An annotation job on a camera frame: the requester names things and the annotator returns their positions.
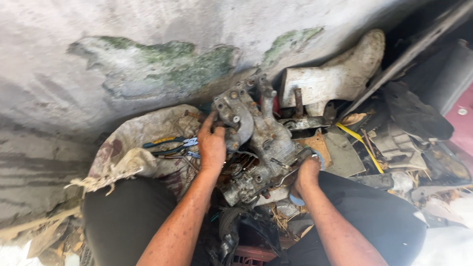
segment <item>concrete wall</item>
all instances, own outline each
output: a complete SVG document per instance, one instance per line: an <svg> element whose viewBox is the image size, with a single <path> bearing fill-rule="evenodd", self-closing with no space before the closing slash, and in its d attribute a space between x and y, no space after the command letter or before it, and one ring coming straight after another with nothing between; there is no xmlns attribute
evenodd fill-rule
<svg viewBox="0 0 473 266"><path fill-rule="evenodd" d="M392 27L422 2L0 1L0 119L11 125L0 132L0 184L69 171L54 189L17 199L31 204L22 211L12 199L2 202L0 188L0 207L11 208L0 210L0 222L68 198L51 195L69 176L87 172L92 141L123 121L207 100L236 72L259 66L273 78L284 67L320 62L369 29ZM30 167L39 159L49 160L51 175ZM32 205L38 198L47 204Z"/></svg>

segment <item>screw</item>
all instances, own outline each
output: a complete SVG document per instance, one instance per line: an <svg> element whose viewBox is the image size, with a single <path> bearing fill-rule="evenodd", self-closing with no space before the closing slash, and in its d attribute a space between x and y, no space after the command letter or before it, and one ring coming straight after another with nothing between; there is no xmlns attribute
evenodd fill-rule
<svg viewBox="0 0 473 266"><path fill-rule="evenodd" d="M468 113L468 110L466 110L465 108L458 109L458 114L459 115L466 115L467 113Z"/></svg>

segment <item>forearm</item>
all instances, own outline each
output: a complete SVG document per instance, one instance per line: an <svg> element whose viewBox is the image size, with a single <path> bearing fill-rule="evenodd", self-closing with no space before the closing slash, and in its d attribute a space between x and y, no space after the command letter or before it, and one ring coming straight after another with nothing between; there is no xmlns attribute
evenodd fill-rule
<svg viewBox="0 0 473 266"><path fill-rule="evenodd" d="M137 266L190 265L218 172L201 171L146 247Z"/></svg>
<svg viewBox="0 0 473 266"><path fill-rule="evenodd" d="M319 186L302 195L332 266L387 265L379 252L333 206Z"/></svg>

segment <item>pile of junk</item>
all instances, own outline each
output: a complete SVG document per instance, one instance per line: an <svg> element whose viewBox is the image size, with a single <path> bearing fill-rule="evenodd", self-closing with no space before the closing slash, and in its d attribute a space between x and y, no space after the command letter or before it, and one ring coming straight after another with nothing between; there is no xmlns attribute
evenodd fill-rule
<svg viewBox="0 0 473 266"><path fill-rule="evenodd" d="M180 200L199 171L197 132L218 110L228 155L202 240L215 265L262 265L312 228L291 185L314 154L324 171L416 205L430 226L451 224L422 208L430 197L471 193L473 51L456 35L465 12L453 9L395 45L370 30L320 66L287 68L276 80L256 70L211 103L131 119L72 184L113 193L122 178L160 178ZM242 233L250 230L257 234Z"/></svg>

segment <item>dark pants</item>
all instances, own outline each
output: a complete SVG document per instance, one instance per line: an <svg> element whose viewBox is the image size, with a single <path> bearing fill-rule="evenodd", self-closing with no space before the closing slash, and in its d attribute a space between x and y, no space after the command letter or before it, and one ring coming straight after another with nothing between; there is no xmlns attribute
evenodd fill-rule
<svg viewBox="0 0 473 266"><path fill-rule="evenodd" d="M410 265L420 252L427 225L417 209L387 192L320 172L321 189L337 210L393 266ZM87 244L99 266L134 266L149 241L176 206L174 195L156 179L120 180L87 193L82 205ZM315 227L288 250L292 266L330 265ZM201 245L192 265L208 265ZM267 264L279 265L279 258Z"/></svg>

